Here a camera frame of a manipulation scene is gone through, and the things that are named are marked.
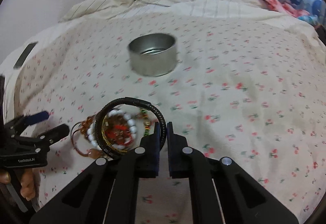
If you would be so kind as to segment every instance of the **bracelet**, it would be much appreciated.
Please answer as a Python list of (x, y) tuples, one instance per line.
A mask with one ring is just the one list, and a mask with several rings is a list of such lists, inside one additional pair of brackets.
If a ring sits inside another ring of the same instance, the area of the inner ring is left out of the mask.
[[(149, 120), (145, 109), (141, 108), (140, 115), (144, 120), (144, 136), (148, 136), (151, 121)], [(71, 129), (70, 138), (74, 149), (79, 155), (97, 159), (102, 157), (104, 153), (97, 143), (95, 136), (95, 122), (96, 116), (92, 115), (87, 117), (85, 121), (76, 123)], [(73, 129), (77, 125), (79, 125), (79, 128), (73, 132)], [(95, 148), (90, 149), (87, 153), (81, 152), (73, 140), (73, 137), (77, 132), (83, 134), (85, 139), (88, 140)], [(128, 151), (128, 146), (130, 146), (136, 139), (136, 132), (136, 122), (133, 120), (131, 115), (118, 108), (113, 108), (111, 111), (109, 111), (102, 121), (101, 135), (105, 144), (111, 149), (111, 157), (125, 154)]]
[[(139, 108), (142, 108), (144, 110), (151, 111), (155, 114), (157, 117), (159, 123), (160, 123), (160, 148), (162, 149), (164, 146), (164, 143), (166, 141), (166, 134), (167, 134), (167, 128), (166, 128), (166, 123), (164, 120), (163, 115), (161, 112), (153, 106), (150, 102), (146, 102), (140, 99), (135, 99), (135, 98), (120, 98), (120, 99), (115, 99), (112, 102), (109, 102), (106, 106), (103, 107), (103, 109), (96, 115), (95, 117), (95, 126), (94, 126), (94, 134), (96, 141), (99, 145), (99, 147), (102, 149), (102, 151), (110, 156), (111, 158), (119, 158), (122, 154), (125, 154), (127, 151), (125, 150), (120, 150), (111, 144), (111, 142), (108, 140), (105, 134), (105, 119), (108, 113), (110, 113), (112, 110), (114, 110), (115, 107), (121, 104), (126, 104), (126, 105), (131, 105), (131, 106), (136, 106)], [(146, 119), (146, 125), (145, 125), (145, 134), (149, 134), (149, 126), (150, 122), (149, 120)]]

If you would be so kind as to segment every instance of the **white bead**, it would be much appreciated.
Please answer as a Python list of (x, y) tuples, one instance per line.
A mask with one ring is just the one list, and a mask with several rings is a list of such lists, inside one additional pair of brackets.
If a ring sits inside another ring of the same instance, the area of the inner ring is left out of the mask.
[(136, 126), (133, 125), (133, 126), (130, 126), (129, 130), (130, 130), (131, 133), (135, 134), (136, 131), (137, 131), (137, 128), (136, 128)]
[(109, 117), (113, 116), (113, 115), (117, 115), (117, 110), (113, 109), (111, 112), (109, 112)]
[(118, 110), (117, 111), (117, 115), (124, 115), (126, 112), (124, 110)]
[(122, 150), (124, 149), (124, 146), (123, 145), (118, 145), (118, 144), (113, 144), (113, 146), (119, 150)]
[(93, 141), (93, 140), (95, 140), (93, 134), (88, 135), (88, 140), (89, 140), (89, 141)]
[(95, 140), (92, 140), (92, 141), (91, 141), (91, 144), (92, 144), (94, 147), (97, 147), (97, 145), (98, 145), (97, 142), (96, 142)]
[(126, 121), (128, 121), (128, 120), (131, 119), (131, 115), (130, 115), (130, 114), (124, 114), (124, 115), (123, 115), (123, 118), (124, 118)]
[(127, 121), (127, 124), (128, 124), (129, 126), (133, 126), (133, 125), (135, 125), (136, 123), (135, 123), (135, 121), (134, 121), (133, 119), (129, 119), (129, 120)]
[(87, 129), (87, 135), (93, 134), (93, 132), (94, 132), (94, 129), (91, 129), (91, 128)]

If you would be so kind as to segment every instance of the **pile of bracelets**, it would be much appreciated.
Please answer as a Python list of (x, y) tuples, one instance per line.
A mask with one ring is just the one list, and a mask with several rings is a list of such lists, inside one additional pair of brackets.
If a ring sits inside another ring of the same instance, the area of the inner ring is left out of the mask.
[[(135, 103), (130, 103), (129, 101), (136, 100), (133, 98), (123, 98), (117, 99), (115, 101), (126, 101), (125, 104), (138, 106)], [(141, 108), (141, 116), (143, 118), (143, 123), (145, 126), (144, 136), (149, 135), (151, 128), (151, 121), (148, 118), (147, 111), (141, 107), (141, 105), (147, 106), (150, 105), (149, 110), (151, 110), (161, 125), (161, 132), (165, 132), (165, 137), (161, 138), (161, 147), (162, 142), (165, 142), (166, 138), (166, 125), (162, 114), (149, 102), (140, 103), (138, 106)], [(117, 105), (113, 107), (108, 107), (106, 105), (97, 115), (89, 116), (85, 121), (78, 122), (75, 124), (70, 133), (70, 139), (74, 149), (83, 157), (91, 157), (97, 159), (99, 157), (108, 155), (111, 158), (118, 158), (121, 155), (125, 154), (136, 139), (137, 128), (136, 122), (132, 116), (126, 113), (124, 110), (117, 108)], [(78, 129), (73, 132), (73, 129), (79, 125)], [(84, 135), (94, 148), (88, 150), (87, 153), (81, 152), (74, 142), (74, 134), (80, 132)]]

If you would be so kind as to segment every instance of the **black leather bracelet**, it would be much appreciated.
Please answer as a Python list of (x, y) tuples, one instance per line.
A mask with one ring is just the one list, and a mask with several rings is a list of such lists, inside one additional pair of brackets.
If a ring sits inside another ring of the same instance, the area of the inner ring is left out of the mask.
[(164, 117), (161, 114), (161, 112), (155, 106), (153, 106), (150, 102), (143, 101), (140, 99), (125, 97), (125, 98), (115, 99), (115, 100), (109, 102), (107, 105), (105, 105), (102, 108), (102, 110), (100, 112), (98, 112), (96, 114), (94, 133), (95, 133), (96, 141), (97, 141), (98, 145), (100, 146), (100, 148), (103, 150), (103, 152), (113, 159), (119, 158), (122, 155), (119, 152), (115, 151), (110, 146), (108, 146), (102, 137), (102, 123), (103, 123), (105, 116), (107, 115), (108, 112), (113, 110), (114, 107), (121, 105), (121, 104), (126, 104), (126, 105), (143, 108), (143, 109), (151, 111), (153, 114), (155, 114), (155, 116), (157, 117), (157, 119), (160, 123), (160, 128), (161, 128), (160, 148), (162, 149), (165, 144), (165, 140), (166, 140), (166, 136), (167, 136), (167, 128), (166, 128), (166, 123), (165, 123)]

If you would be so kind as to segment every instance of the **pink cloth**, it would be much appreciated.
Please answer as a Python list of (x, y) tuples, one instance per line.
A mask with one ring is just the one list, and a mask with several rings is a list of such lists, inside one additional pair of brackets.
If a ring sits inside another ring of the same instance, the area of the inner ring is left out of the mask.
[(277, 11), (280, 13), (287, 13), (295, 18), (300, 16), (310, 15), (308, 11), (304, 9), (296, 10), (290, 4), (279, 2), (278, 0), (263, 0), (267, 3), (268, 9)]

